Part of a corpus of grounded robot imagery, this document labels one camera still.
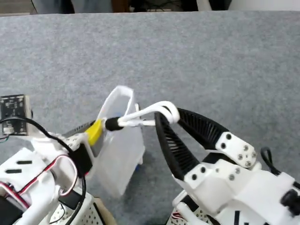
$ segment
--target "circuit board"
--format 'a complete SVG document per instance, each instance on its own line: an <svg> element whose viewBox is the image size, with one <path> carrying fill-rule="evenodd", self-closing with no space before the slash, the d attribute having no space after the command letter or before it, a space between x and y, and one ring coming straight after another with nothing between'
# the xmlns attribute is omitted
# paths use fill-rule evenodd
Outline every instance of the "circuit board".
<svg viewBox="0 0 300 225"><path fill-rule="evenodd" d="M10 95L0 97L1 118L27 117L31 118L29 98L26 95ZM10 120L2 124L5 135L28 135L28 125L24 121Z"/></svg>

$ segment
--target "hole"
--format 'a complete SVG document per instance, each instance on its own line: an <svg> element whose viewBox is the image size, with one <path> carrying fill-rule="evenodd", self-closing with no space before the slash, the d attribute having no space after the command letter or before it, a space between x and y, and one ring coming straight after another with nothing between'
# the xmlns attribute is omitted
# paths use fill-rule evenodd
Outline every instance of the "hole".
<svg viewBox="0 0 300 225"><path fill-rule="evenodd" d="M6 173L22 173L21 169L11 169L11 170L6 170Z"/></svg>
<svg viewBox="0 0 300 225"><path fill-rule="evenodd" d="M31 160L17 161L17 164L19 165L32 164L32 161Z"/></svg>

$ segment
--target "yellow handle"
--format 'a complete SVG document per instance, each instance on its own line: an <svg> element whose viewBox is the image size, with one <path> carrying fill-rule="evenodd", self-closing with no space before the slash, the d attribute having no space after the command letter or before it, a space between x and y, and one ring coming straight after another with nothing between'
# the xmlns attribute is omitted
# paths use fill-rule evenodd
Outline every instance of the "yellow handle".
<svg viewBox="0 0 300 225"><path fill-rule="evenodd" d="M85 132L89 136L90 146L93 146L102 134L101 120L95 121L95 123L92 126L90 126Z"/></svg>

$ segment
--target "gray carpet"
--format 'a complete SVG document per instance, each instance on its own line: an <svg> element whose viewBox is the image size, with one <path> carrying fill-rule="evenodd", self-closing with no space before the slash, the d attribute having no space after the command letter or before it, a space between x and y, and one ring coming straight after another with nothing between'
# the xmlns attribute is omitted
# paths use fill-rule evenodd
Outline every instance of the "gray carpet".
<svg viewBox="0 0 300 225"><path fill-rule="evenodd" d="M0 18L0 94L31 96L35 119L66 132L97 116L118 84L147 106L169 100L218 121L300 180L300 14L194 12L35 15ZM119 200L95 181L121 225L164 222L181 191L154 128ZM205 152L179 131L199 157ZM1 161L23 143L1 145Z"/></svg>

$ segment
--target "translucent plastic container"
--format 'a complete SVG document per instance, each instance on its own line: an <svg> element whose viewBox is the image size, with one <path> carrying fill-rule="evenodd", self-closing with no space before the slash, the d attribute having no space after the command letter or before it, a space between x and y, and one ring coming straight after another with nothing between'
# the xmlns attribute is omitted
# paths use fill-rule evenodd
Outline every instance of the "translucent plastic container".
<svg viewBox="0 0 300 225"><path fill-rule="evenodd" d="M97 119L111 118L136 112L132 89L117 86L104 102ZM143 162L145 146L140 127L125 127L104 134L95 176L113 197L120 197L138 164Z"/></svg>

